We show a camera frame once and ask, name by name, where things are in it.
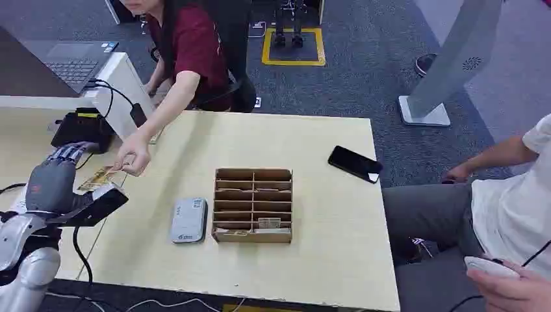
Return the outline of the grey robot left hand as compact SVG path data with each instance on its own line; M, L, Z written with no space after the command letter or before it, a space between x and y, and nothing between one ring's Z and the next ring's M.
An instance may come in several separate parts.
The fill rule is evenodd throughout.
M93 153L98 147L87 141L65 144L36 166L27 183L27 212L61 215L74 210L79 198L73 192L77 163L84 152Z

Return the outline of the person's left hand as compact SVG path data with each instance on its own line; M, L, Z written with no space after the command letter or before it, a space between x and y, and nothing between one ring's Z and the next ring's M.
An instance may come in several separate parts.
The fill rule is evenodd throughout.
M550 281L510 261L503 261L503 265L519 277L505 278L467 270L467 276L485 299L486 311L550 311Z
M148 150L150 138L147 134L136 131L124 139L112 169L135 177L140 176L151 160Z

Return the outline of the person's right hand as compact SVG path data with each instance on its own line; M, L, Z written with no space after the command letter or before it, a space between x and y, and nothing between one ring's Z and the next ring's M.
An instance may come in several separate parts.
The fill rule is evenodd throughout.
M472 170L465 164L460 164L445 173L442 184L465 183L472 175Z

